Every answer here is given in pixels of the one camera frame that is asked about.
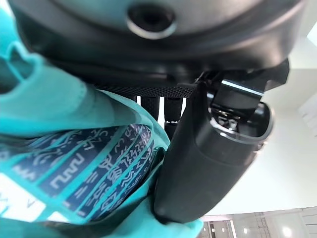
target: ceiling light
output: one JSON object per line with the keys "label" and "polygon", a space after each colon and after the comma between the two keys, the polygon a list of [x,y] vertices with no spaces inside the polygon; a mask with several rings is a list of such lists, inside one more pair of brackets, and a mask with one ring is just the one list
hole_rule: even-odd
{"label": "ceiling light", "polygon": [[285,237],[292,237],[292,230],[289,227],[283,227],[283,234]]}

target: patterned fabric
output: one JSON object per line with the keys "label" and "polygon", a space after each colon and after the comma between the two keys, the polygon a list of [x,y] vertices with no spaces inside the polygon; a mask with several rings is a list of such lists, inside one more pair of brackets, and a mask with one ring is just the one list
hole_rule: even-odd
{"label": "patterned fabric", "polygon": [[82,224],[107,216],[148,173],[151,135],[147,126],[131,124],[2,140],[0,217]]}

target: black handle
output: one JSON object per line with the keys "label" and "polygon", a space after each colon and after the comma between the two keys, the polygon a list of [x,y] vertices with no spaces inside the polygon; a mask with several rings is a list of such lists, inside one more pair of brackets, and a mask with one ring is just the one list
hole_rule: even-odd
{"label": "black handle", "polygon": [[208,112],[206,94],[199,85],[166,153],[154,201],[160,220],[186,223],[206,214],[244,173],[272,129],[263,103],[252,117],[258,123],[242,125],[240,133],[222,127]]}

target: black strap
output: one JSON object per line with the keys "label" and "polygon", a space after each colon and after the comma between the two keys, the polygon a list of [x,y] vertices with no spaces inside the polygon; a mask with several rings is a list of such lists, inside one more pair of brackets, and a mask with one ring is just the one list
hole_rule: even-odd
{"label": "black strap", "polygon": [[164,98],[164,129],[171,140],[181,117],[183,98]]}
{"label": "black strap", "polygon": [[141,97],[141,106],[147,110],[155,120],[158,120],[159,97]]}

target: wall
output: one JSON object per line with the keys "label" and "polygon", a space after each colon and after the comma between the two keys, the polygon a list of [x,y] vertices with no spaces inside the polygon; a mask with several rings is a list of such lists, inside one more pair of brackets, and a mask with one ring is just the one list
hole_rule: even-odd
{"label": "wall", "polygon": [[230,230],[226,222],[214,222],[213,227],[215,230],[216,238],[230,238]]}
{"label": "wall", "polygon": [[283,228],[289,228],[292,238],[310,238],[300,214],[283,214],[267,217],[266,222],[272,238],[285,238]]}
{"label": "wall", "polygon": [[310,238],[317,238],[317,208],[304,209],[301,215]]}
{"label": "wall", "polygon": [[270,238],[266,220],[259,213],[233,215],[233,224],[237,238]]}
{"label": "wall", "polygon": [[317,47],[306,37],[300,37],[289,59],[293,69],[317,68]]}

